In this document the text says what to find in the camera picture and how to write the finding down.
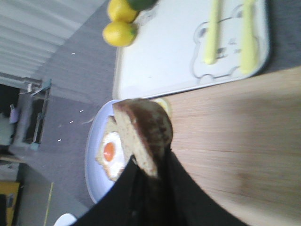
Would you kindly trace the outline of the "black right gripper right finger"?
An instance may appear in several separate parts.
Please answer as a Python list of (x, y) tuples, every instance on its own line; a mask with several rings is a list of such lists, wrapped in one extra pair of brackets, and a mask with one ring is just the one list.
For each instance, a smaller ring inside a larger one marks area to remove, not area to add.
[(150, 146), (157, 177), (147, 178), (149, 226), (244, 226), (187, 174), (169, 148)]

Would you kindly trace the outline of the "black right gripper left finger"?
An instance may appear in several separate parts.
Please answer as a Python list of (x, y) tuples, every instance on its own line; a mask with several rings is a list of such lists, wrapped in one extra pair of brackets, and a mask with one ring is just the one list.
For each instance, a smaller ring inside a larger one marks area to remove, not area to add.
[(147, 226), (146, 176), (130, 157), (107, 194), (76, 221), (78, 226)]

